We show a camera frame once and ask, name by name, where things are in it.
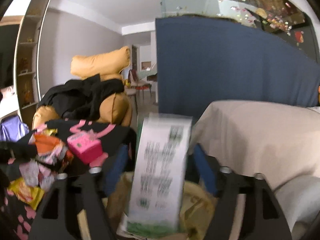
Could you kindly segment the white green paper carton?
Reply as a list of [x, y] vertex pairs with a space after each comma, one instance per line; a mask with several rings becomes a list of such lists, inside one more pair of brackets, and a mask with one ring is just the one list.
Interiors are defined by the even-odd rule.
[[144, 118], [127, 212], [129, 233], [161, 238], [179, 231], [191, 126], [188, 116]]

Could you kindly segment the glass fish tank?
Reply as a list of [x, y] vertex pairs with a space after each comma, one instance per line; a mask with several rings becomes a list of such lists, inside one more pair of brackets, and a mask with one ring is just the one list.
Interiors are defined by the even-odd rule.
[[290, 0], [162, 0], [162, 16], [223, 18], [274, 34], [319, 61], [319, 43], [309, 15]]

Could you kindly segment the orange snack bag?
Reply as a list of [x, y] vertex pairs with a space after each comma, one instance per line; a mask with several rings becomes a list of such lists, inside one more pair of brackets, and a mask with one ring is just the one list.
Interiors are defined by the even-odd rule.
[[63, 161], [68, 151], [65, 143], [59, 138], [39, 133], [34, 133], [30, 137], [29, 144], [36, 146], [37, 155], [35, 159], [48, 165], [56, 165]]

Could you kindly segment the black television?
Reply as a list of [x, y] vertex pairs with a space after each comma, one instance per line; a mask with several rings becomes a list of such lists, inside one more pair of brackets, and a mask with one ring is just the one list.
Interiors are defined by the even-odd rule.
[[13, 85], [13, 64], [19, 30], [18, 24], [4, 25], [0, 29], [0, 85], [1, 89]]

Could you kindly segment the black jacket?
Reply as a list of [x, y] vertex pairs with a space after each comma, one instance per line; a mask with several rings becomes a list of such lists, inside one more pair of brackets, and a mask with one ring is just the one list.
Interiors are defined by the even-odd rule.
[[38, 106], [52, 106], [63, 119], [96, 121], [100, 118], [102, 102], [112, 94], [123, 91], [121, 80], [102, 81], [97, 74], [84, 80], [71, 79], [63, 85], [50, 88]]

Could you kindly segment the grey neck pillow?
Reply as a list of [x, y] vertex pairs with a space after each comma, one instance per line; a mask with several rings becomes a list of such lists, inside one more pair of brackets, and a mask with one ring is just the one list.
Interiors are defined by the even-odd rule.
[[298, 239], [319, 213], [319, 178], [303, 175], [275, 191], [293, 239]]

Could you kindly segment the purple plastic bag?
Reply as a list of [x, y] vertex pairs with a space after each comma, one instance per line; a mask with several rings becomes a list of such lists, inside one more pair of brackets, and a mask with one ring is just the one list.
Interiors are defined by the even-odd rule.
[[29, 127], [18, 115], [10, 115], [1, 120], [0, 141], [17, 142], [29, 133]]

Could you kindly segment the yellow snack wrapper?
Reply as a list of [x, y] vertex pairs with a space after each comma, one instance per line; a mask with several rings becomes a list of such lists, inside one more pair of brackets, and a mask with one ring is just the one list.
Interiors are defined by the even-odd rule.
[[28, 204], [34, 211], [37, 210], [45, 191], [40, 187], [28, 186], [22, 177], [11, 181], [7, 188], [8, 192], [13, 193], [18, 200]]

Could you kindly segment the pink toy box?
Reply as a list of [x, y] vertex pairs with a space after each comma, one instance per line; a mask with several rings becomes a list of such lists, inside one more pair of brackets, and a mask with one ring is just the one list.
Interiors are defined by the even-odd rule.
[[101, 141], [86, 131], [67, 138], [69, 150], [84, 164], [89, 164], [103, 154]]

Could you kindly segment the dining table with cloth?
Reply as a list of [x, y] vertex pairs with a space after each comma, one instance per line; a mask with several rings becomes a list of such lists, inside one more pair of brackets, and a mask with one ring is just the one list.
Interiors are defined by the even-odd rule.
[[153, 85], [154, 82], [157, 82], [157, 73], [157, 64], [154, 63], [150, 68], [141, 70], [137, 74], [140, 80], [144, 80]]

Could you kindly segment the dining chair with cushion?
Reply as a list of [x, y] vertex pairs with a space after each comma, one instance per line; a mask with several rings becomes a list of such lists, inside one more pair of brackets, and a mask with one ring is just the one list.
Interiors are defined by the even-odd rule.
[[138, 74], [135, 69], [129, 70], [128, 78], [125, 81], [125, 86], [128, 89], [135, 90], [136, 92], [142, 92], [143, 99], [144, 99], [145, 90], [148, 90], [150, 92], [150, 96], [152, 96], [152, 91], [151, 91], [152, 84], [147, 83], [144, 80], [140, 80], [138, 78]]

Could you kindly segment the black pink patterned tablecloth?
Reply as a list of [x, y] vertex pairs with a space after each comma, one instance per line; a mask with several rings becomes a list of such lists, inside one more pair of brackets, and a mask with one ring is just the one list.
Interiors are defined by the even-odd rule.
[[1, 239], [116, 239], [103, 198], [135, 167], [136, 133], [114, 124], [51, 120], [1, 142]]

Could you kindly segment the yellow paper trash bag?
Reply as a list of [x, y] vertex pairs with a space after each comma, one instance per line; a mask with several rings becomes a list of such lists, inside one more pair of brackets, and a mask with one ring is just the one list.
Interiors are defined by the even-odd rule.
[[[145, 239], [142, 235], [126, 230], [132, 180], [132, 172], [123, 173], [116, 184], [116, 189], [109, 197], [103, 198], [106, 214], [112, 229], [117, 234], [117, 239]], [[204, 239], [213, 218], [216, 203], [217, 198], [211, 196], [204, 187], [186, 180], [179, 214], [179, 231], [162, 236], [160, 239]]]

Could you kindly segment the navy blue cloth cover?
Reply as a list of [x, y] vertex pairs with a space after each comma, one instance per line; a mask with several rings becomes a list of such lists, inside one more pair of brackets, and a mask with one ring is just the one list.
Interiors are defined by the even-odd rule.
[[219, 100], [318, 105], [319, 65], [276, 35], [213, 18], [155, 25], [162, 114], [198, 119]]

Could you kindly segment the white display shelf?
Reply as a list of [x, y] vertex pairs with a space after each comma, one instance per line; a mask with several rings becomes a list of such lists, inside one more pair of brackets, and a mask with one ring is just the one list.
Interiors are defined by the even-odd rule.
[[14, 87], [18, 114], [32, 128], [41, 100], [39, 60], [44, 19], [50, 0], [31, 0], [18, 30], [14, 54]]

